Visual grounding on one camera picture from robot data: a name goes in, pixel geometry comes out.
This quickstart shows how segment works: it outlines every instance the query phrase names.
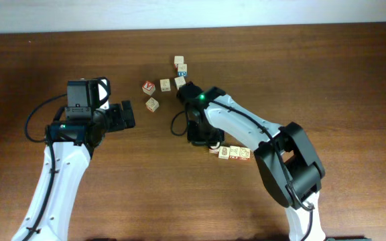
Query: white robotic arm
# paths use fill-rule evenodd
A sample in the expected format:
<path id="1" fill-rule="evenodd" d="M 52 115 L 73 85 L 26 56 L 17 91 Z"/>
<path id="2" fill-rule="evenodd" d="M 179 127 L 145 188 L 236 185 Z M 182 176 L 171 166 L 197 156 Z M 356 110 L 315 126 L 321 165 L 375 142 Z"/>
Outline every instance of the white robotic arm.
<path id="1" fill-rule="evenodd" d="M 208 139 L 205 141 L 208 146 L 220 142 L 221 137 L 216 136 L 219 136 L 219 130 L 222 130 L 232 135 L 246 147 L 256 151 L 256 161 L 265 187 L 273 198 L 285 207 L 290 227 L 290 240 L 323 241 L 325 239 L 326 236 L 321 229 L 318 213 L 320 183 L 314 185 L 316 179 L 318 178 L 319 181 L 321 177 L 316 177 L 318 171 L 315 170 L 315 166 L 309 165 L 298 168 L 300 171 L 305 171 L 306 175 L 299 172 L 296 173 L 296 170 L 290 173 L 292 185 L 296 187 L 296 193 L 299 194 L 298 192 L 300 192 L 304 194 L 302 195 L 304 198 L 301 201 L 303 205 L 306 207 L 314 207 L 313 212 L 309 212 L 300 208 L 300 205 L 296 204 L 295 200 L 290 197 L 287 185 L 284 185 L 287 183 L 284 183 L 283 172 L 281 171 L 281 166 L 279 166 L 279 163 L 276 161 L 274 149 L 271 145 L 264 145 L 270 144 L 271 142 L 268 137 L 269 134 L 275 139 L 284 136 L 284 138 L 279 138 L 277 145 L 283 145 L 283 140 L 281 139 L 290 138 L 290 134 L 285 135 L 285 133 L 281 133 L 281 130 L 283 130 L 281 125 L 263 120 L 249 112 L 242 106 L 239 106 L 228 94 L 225 94 L 224 91 L 215 87 L 203 92 L 199 87 L 193 85 L 193 83 L 188 83 L 186 86 L 181 87 L 178 92 L 178 98 L 186 107 L 188 116 L 193 118 L 193 120 L 188 122 L 188 131 L 195 133 L 188 133 L 188 140 L 193 142 L 194 145 L 195 143 L 203 143 L 203 139 Z M 263 132 L 257 124 L 264 127 L 267 133 Z M 292 125 L 288 129 L 292 130 L 297 127 L 298 125 Z M 293 141 L 297 138 L 304 139 L 306 134 L 304 136 L 303 134 L 299 129 L 296 129 L 293 135 L 298 136 L 294 137 Z M 302 154 L 308 155 L 321 165 L 318 156 L 307 152 L 311 151 L 311 145 L 300 143 L 299 146 L 301 147 L 296 146 L 295 148 L 295 152 L 299 154 L 298 159 L 302 158 L 300 157 Z M 322 168 L 321 172 L 322 176 L 324 176 L 324 168 Z"/>
<path id="2" fill-rule="evenodd" d="M 67 240 L 72 206 L 81 177 L 90 162 L 90 154 L 84 145 L 73 142 L 53 143 L 56 159 L 56 174 L 47 208 L 29 240 Z M 51 176 L 52 158 L 50 148 L 44 151 L 44 165 L 34 197 L 19 230 L 11 239 L 23 240 L 34 226 L 43 205 Z"/>
<path id="3" fill-rule="evenodd" d="M 26 217 L 13 241 L 67 240 L 72 206 L 83 173 L 105 133 L 135 126 L 129 101 L 109 104 L 111 89 L 105 77 L 69 81 L 68 92 L 39 105 L 28 117 L 26 137 L 46 142 L 44 165 Z M 68 106 L 59 109 L 46 127 L 46 138 L 34 140 L 27 133 L 32 114 L 44 104 L 67 95 Z M 66 120 L 59 121 L 65 111 Z"/>

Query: block with red letter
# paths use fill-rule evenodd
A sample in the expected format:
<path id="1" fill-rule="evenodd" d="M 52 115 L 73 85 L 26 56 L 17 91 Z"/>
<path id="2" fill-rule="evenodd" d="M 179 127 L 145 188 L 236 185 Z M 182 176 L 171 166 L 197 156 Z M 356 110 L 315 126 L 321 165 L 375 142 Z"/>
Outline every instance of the block with red letter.
<path id="1" fill-rule="evenodd" d="M 178 68 L 178 64 L 184 64 L 184 56 L 175 56 L 174 57 L 175 68 Z"/>
<path id="2" fill-rule="evenodd" d="M 241 152 L 239 153 L 240 160 L 249 160 L 250 149 L 241 147 Z"/>
<path id="3" fill-rule="evenodd" d="M 142 86 L 142 91 L 144 91 L 144 93 L 148 94 L 148 95 L 152 95 L 153 92 L 155 90 L 155 86 L 153 83 L 151 83 L 150 81 L 147 81 L 143 86 Z"/>
<path id="4" fill-rule="evenodd" d="M 147 109 L 149 109 L 151 112 L 155 112 L 157 108 L 159 107 L 159 102 L 155 100 L 153 97 L 151 97 L 146 103 L 145 106 Z"/>
<path id="5" fill-rule="evenodd" d="M 228 159 L 230 151 L 231 150 L 228 147 L 220 147 L 220 151 L 218 152 L 218 158 Z"/>
<path id="6" fill-rule="evenodd" d="M 231 152 L 229 155 L 230 159 L 239 159 L 239 155 L 241 154 L 241 148 L 236 146 L 231 146 Z"/>
<path id="7" fill-rule="evenodd" d="M 171 91 L 171 82 L 169 79 L 160 80 L 160 89 L 163 91 Z"/>

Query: wooden table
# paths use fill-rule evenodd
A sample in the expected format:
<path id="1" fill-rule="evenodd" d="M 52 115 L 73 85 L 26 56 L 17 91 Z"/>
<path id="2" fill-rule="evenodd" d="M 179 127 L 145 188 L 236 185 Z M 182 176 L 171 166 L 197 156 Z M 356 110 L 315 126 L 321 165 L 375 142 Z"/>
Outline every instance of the wooden table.
<path id="1" fill-rule="evenodd" d="M 141 85 L 173 78 L 174 55 L 203 89 L 218 86 L 266 120 L 304 127 L 326 168 L 328 236 L 386 240 L 386 23 L 0 35 L 0 240 L 19 228 L 42 168 L 44 145 L 24 137 L 26 116 L 68 80 L 97 76 L 111 80 L 112 102 L 132 101 L 137 126 L 108 134 L 95 151 L 70 240 L 287 235 L 254 160 L 218 159 L 171 135 L 182 109 L 174 86 L 157 85 L 160 107 L 145 108 Z M 65 103 L 40 110 L 31 135 L 42 137 Z"/>

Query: wooden block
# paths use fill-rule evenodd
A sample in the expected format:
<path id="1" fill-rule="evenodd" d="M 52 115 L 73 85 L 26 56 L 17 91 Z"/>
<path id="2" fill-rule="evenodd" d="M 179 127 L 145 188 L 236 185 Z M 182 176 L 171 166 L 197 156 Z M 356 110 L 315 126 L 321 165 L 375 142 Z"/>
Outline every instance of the wooden block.
<path id="1" fill-rule="evenodd" d="M 231 152 L 229 153 L 229 158 L 239 159 L 239 154 L 241 153 L 241 148 L 236 146 L 231 146 Z"/>
<path id="2" fill-rule="evenodd" d="M 240 160 L 249 160 L 250 149 L 241 147 L 241 153 L 239 154 Z"/>
<path id="3" fill-rule="evenodd" d="M 187 64 L 178 64 L 178 76 L 187 77 Z"/>
<path id="4" fill-rule="evenodd" d="M 174 57 L 175 68 L 178 68 L 178 64 L 184 64 L 184 56 L 175 56 Z"/>
<path id="5" fill-rule="evenodd" d="M 217 149 L 209 149 L 209 153 L 217 154 L 218 152 L 220 152 L 220 147 Z"/>
<path id="6" fill-rule="evenodd" d="M 151 83 L 150 81 L 147 81 L 143 86 L 142 86 L 142 91 L 144 91 L 144 93 L 148 94 L 148 95 L 152 95 L 153 92 L 155 90 L 155 86 L 153 83 Z"/>
<path id="7" fill-rule="evenodd" d="M 220 151 L 218 152 L 218 158 L 228 159 L 230 151 L 231 150 L 228 147 L 220 147 Z"/>
<path id="8" fill-rule="evenodd" d="M 181 86 L 186 84 L 186 80 L 184 79 L 183 76 L 177 77 L 174 80 L 175 80 L 175 85 L 177 86 L 177 90 L 179 90 Z"/>
<path id="9" fill-rule="evenodd" d="M 163 91 L 171 91 L 171 82 L 169 79 L 160 80 L 160 88 Z"/>
<path id="10" fill-rule="evenodd" d="M 159 107 L 159 102 L 155 100 L 153 97 L 151 97 L 146 103 L 145 106 L 147 109 L 149 109 L 151 112 L 155 112 L 157 108 Z"/>

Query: black cable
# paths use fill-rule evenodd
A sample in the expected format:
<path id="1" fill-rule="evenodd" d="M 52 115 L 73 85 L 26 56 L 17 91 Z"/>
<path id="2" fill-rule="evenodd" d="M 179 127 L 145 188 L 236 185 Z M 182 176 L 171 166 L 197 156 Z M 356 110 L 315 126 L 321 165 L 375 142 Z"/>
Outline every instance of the black cable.
<path id="1" fill-rule="evenodd" d="M 289 192 L 289 194 L 291 195 L 291 197 L 294 199 L 295 202 L 298 202 L 298 203 L 299 203 L 299 205 L 300 205 L 303 209 L 305 209 L 305 210 L 308 211 L 308 212 L 312 211 L 312 210 L 314 209 L 314 206 L 306 207 L 306 206 L 302 203 L 302 201 L 300 200 L 300 198 L 298 197 L 298 195 L 297 195 L 297 193 L 296 193 L 296 191 L 295 191 L 295 189 L 294 189 L 294 187 L 293 187 L 293 184 L 292 184 L 292 182 L 290 181 L 290 177 L 289 177 L 289 175 L 288 175 L 288 170 L 286 169 L 286 167 L 285 167 L 285 165 L 284 165 L 284 161 L 283 161 L 283 159 L 282 159 L 282 156 L 281 156 L 281 153 L 280 153 L 280 151 L 279 151 L 279 148 L 278 148 L 278 146 L 276 145 L 275 139 L 270 135 L 269 131 L 267 131 L 267 129 L 266 129 L 264 126 L 262 126 L 260 123 L 258 123 L 258 122 L 257 122 L 255 119 L 253 119 L 251 116 L 249 116 L 249 115 L 247 115 L 247 114 L 245 114 L 245 113 L 243 113 L 243 112 L 241 112 L 241 111 L 239 111 L 239 110 L 237 110 L 237 109 L 235 109 L 235 108 L 233 108 L 233 107 L 231 107 L 231 106 L 227 106 L 227 105 L 225 105 L 225 104 L 219 103 L 219 102 L 214 101 L 214 100 L 211 100 L 210 102 L 211 102 L 211 103 L 214 103 L 214 104 L 217 104 L 217 105 L 219 105 L 219 106 L 221 106 L 221 107 L 224 107 L 224 108 L 226 108 L 226 109 L 228 109 L 228 110 L 230 110 L 230 111 L 233 111 L 233 112 L 235 112 L 235 113 L 237 113 L 237 114 L 240 114 L 241 116 L 243 116 L 243 117 L 249 119 L 252 123 L 254 123 L 255 125 L 257 125 L 257 127 L 258 127 L 263 133 L 265 133 L 265 134 L 267 135 L 267 137 L 268 137 L 269 140 L 271 141 L 271 144 L 272 144 L 272 146 L 273 146 L 273 149 L 274 149 L 275 152 L 276 152 L 276 155 L 278 156 L 279 164 L 281 165 L 281 168 L 282 168 L 282 171 L 283 171 L 285 180 L 287 181 L 287 186 L 288 186 L 288 192 Z"/>
<path id="2" fill-rule="evenodd" d="M 306 238 L 308 238 L 309 234 L 311 234 L 312 230 L 312 220 L 314 219 L 314 211 L 312 210 L 309 212 L 309 224 L 308 224 L 308 230 L 306 230 L 305 236 L 300 241 L 305 241 Z"/>
<path id="3" fill-rule="evenodd" d="M 41 103 L 40 105 L 38 105 L 38 106 L 31 112 L 31 114 L 29 114 L 29 116 L 28 116 L 27 119 L 26 119 L 25 130 L 24 130 L 24 131 L 25 131 L 25 136 L 26 136 L 26 138 L 28 138 L 30 141 L 32 141 L 32 142 L 34 142 L 34 143 L 42 143 L 42 142 L 44 142 L 44 141 L 46 140 L 46 139 L 36 140 L 36 139 L 33 139 L 32 137 L 30 137 L 29 133 L 27 132 L 27 124 L 28 124 L 29 121 L 31 120 L 32 115 L 34 115 L 35 112 L 37 112 L 37 110 L 39 110 L 41 107 L 43 107 L 43 105 L 48 104 L 48 103 L 50 103 L 51 101 L 56 100 L 56 99 L 59 99 L 59 98 L 64 97 L 64 96 L 66 96 L 66 94 L 61 94 L 61 95 L 59 95 L 59 96 L 55 96 L 55 97 L 53 97 L 53 98 L 50 98 L 50 99 L 44 101 L 43 103 Z"/>
<path id="4" fill-rule="evenodd" d="M 58 110 L 58 112 L 56 112 L 56 114 L 54 115 L 53 117 L 53 121 L 59 121 L 60 120 L 60 117 L 62 116 L 62 114 L 64 113 L 65 111 L 65 108 L 68 107 L 67 105 L 64 105 L 64 106 L 61 106 Z"/>
<path id="5" fill-rule="evenodd" d="M 174 132 L 174 122 L 175 120 L 177 119 L 178 116 L 180 116 L 182 113 L 186 113 L 186 122 L 187 122 L 187 125 L 186 125 L 186 129 L 181 133 L 175 133 Z M 178 136 L 178 137 L 181 137 L 182 135 L 186 134 L 187 132 L 187 129 L 188 129 L 188 114 L 187 114 L 187 111 L 184 109 L 183 111 L 180 111 L 178 114 L 176 114 L 174 116 L 174 118 L 172 119 L 172 122 L 171 122 L 171 133 L 175 136 Z"/>
<path id="6" fill-rule="evenodd" d="M 29 230 L 29 232 L 27 233 L 26 237 L 22 241 L 28 241 L 32 237 L 32 234 L 34 234 L 34 232 L 37 232 L 37 227 L 41 222 L 41 219 L 44 215 L 44 211 L 46 210 L 46 206 L 48 203 L 48 199 L 50 197 L 50 193 L 52 192 L 52 187 L 53 187 L 53 182 L 54 182 L 54 174 L 56 173 L 56 162 L 55 162 L 54 150 L 53 150 L 53 140 L 50 137 L 49 128 L 50 128 L 49 126 L 46 127 L 45 141 L 47 142 L 47 145 L 50 148 L 50 156 L 52 157 L 52 168 L 50 170 L 50 180 L 48 183 L 46 195 L 44 196 L 43 204 L 41 206 L 40 212 L 38 213 L 37 220 L 35 221 L 32 228 L 27 228 Z"/>

